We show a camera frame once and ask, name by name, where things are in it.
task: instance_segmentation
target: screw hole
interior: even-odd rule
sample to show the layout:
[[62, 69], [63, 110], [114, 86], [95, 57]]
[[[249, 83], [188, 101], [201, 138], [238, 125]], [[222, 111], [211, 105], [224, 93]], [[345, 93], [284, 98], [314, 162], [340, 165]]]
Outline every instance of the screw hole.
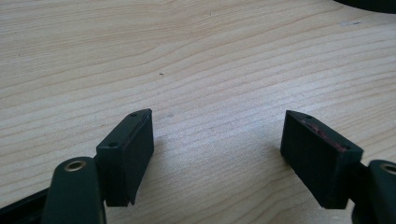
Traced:
[[80, 170], [82, 167], [84, 167], [87, 163], [85, 161], [71, 161], [68, 163], [64, 169], [67, 172], [75, 172], [77, 170]]
[[109, 147], [117, 147], [119, 144], [118, 143], [109, 143], [108, 146]]
[[396, 175], [396, 166], [395, 165], [381, 164], [381, 168], [392, 175]]

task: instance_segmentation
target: wooden table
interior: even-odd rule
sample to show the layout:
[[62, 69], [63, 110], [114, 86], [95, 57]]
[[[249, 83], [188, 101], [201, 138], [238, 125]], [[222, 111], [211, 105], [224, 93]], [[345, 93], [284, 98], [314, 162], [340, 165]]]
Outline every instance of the wooden table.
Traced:
[[396, 161], [396, 16], [330, 0], [0, 3], [0, 206], [153, 110], [135, 206], [108, 223], [350, 223], [279, 153], [287, 109]]

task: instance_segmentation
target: wood grain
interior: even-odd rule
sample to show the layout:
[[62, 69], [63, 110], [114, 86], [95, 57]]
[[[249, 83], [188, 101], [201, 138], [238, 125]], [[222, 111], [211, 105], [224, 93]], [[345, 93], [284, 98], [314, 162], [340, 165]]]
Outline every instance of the wood grain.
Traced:
[[396, 161], [396, 17], [330, 0], [0, 3], [0, 206], [153, 110], [135, 206], [108, 223], [350, 223], [279, 153], [287, 109]]

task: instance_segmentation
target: black object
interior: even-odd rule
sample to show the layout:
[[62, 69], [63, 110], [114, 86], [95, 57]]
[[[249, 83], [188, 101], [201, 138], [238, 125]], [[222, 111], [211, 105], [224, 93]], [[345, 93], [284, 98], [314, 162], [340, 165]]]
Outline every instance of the black object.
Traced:
[[287, 111], [280, 152], [328, 209], [355, 203], [357, 223], [396, 223], [396, 164], [360, 163], [363, 150], [312, 116]]
[[96, 149], [55, 169], [49, 189], [0, 209], [0, 223], [106, 223], [108, 206], [134, 204], [154, 151], [151, 110], [128, 115]]
[[334, 0], [334, 1], [348, 5], [350, 7], [358, 7], [369, 11], [396, 14], [395, 0]]

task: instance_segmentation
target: rubber jaw pad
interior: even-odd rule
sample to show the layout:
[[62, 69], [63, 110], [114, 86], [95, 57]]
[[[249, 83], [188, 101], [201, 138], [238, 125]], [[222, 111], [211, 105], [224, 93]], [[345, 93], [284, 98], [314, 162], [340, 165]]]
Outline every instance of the rubber jaw pad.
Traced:
[[325, 208], [347, 206], [348, 170], [363, 150], [312, 116], [287, 111], [280, 152]]

